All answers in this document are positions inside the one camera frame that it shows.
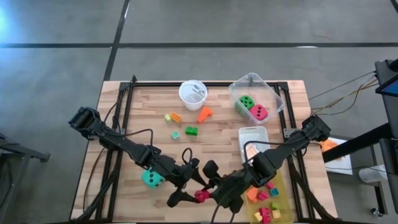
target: yellow tray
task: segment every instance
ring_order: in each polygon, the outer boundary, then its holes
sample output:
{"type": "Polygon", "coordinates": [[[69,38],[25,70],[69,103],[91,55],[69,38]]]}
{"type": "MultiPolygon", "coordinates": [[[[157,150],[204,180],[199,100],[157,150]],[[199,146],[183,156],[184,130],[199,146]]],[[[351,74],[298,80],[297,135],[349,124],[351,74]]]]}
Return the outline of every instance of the yellow tray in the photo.
{"type": "Polygon", "coordinates": [[[263,186],[259,188],[259,192],[265,190],[269,197],[263,201],[258,200],[257,203],[253,203],[246,197],[244,197],[244,201],[246,204],[246,209],[248,211],[249,221],[250,223],[260,223],[255,218],[254,214],[259,211],[260,208],[269,208],[271,210],[271,203],[275,202],[279,204],[279,211],[280,211],[280,218],[274,219],[272,217],[272,212],[270,214],[272,220],[271,223],[278,223],[278,224],[291,224],[293,223],[293,213],[289,206],[289,197],[286,194],[286,189],[284,185],[284,181],[282,179],[282,175],[278,171],[276,176],[271,180],[274,184],[275,188],[278,189],[279,195],[272,197],[268,188],[263,186]]]}

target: pink dice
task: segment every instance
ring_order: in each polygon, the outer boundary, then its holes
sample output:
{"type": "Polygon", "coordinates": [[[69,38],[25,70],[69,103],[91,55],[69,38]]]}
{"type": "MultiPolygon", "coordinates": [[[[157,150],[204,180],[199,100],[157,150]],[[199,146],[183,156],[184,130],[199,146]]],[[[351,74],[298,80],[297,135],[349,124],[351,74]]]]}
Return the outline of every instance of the pink dice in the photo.
{"type": "Polygon", "coordinates": [[[260,192],[260,194],[257,196],[257,198],[259,198],[261,201],[267,199],[268,197],[269,195],[265,191],[260,192]]]}
{"type": "Polygon", "coordinates": [[[273,189],[275,186],[274,186],[273,183],[268,182],[268,183],[266,184],[266,187],[270,190],[270,189],[273,189]]]}
{"type": "Polygon", "coordinates": [[[258,120],[258,121],[262,121],[263,119],[265,119],[268,116],[268,112],[267,110],[261,106],[261,105],[254,105],[251,109],[250,109],[250,113],[253,114],[253,116],[258,120]]]}

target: yellow toy block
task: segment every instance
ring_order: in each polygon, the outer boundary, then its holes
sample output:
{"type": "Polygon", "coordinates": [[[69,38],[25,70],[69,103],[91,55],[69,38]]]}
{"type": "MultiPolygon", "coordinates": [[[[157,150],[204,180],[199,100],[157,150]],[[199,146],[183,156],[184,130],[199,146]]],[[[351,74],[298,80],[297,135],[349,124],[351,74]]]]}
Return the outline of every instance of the yellow toy block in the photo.
{"type": "Polygon", "coordinates": [[[261,222],[262,216],[260,215],[259,212],[256,212],[256,213],[254,214],[254,216],[256,217],[256,220],[257,220],[257,221],[261,222]]]}
{"type": "Polygon", "coordinates": [[[280,218],[280,211],[279,210],[273,210],[272,211],[272,217],[280,218]]]}

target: red toy block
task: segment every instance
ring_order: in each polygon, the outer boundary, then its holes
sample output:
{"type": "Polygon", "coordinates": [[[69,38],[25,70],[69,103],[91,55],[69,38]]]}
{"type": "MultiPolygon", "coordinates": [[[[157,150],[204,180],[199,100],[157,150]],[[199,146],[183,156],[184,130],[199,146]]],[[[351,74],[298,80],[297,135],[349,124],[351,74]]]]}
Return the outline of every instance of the red toy block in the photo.
{"type": "Polygon", "coordinates": [[[194,196],[199,203],[202,203],[205,202],[206,199],[210,198],[210,193],[207,190],[197,190],[194,196]]]}
{"type": "Polygon", "coordinates": [[[264,217],[271,214],[271,210],[269,208],[260,208],[260,214],[264,217]]]}
{"type": "Polygon", "coordinates": [[[250,109],[250,113],[259,121],[262,121],[268,116],[267,110],[261,105],[254,105],[250,109]]]}
{"type": "Polygon", "coordinates": [[[268,183],[266,184],[266,187],[267,187],[269,190],[275,188],[275,186],[274,186],[274,184],[273,184],[272,182],[268,182],[268,183]]]}
{"type": "Polygon", "coordinates": [[[198,123],[202,123],[207,118],[207,116],[211,115],[213,115],[213,111],[207,106],[204,106],[197,119],[198,123]]]}
{"type": "Polygon", "coordinates": [[[269,215],[262,217],[262,224],[268,224],[271,223],[271,217],[269,215]]]}
{"type": "Polygon", "coordinates": [[[268,197],[269,195],[265,191],[260,192],[260,194],[257,196],[257,198],[260,199],[261,201],[267,199],[268,197]]]}

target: teal dice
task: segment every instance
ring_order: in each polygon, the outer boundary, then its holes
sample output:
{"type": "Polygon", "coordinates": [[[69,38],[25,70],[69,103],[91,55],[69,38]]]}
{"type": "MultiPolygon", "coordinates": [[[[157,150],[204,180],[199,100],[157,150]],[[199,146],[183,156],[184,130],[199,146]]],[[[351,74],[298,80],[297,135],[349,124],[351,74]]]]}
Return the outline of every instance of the teal dice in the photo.
{"type": "Polygon", "coordinates": [[[141,178],[148,187],[153,189],[158,187],[164,181],[164,178],[156,173],[151,167],[144,171],[141,178]]]}

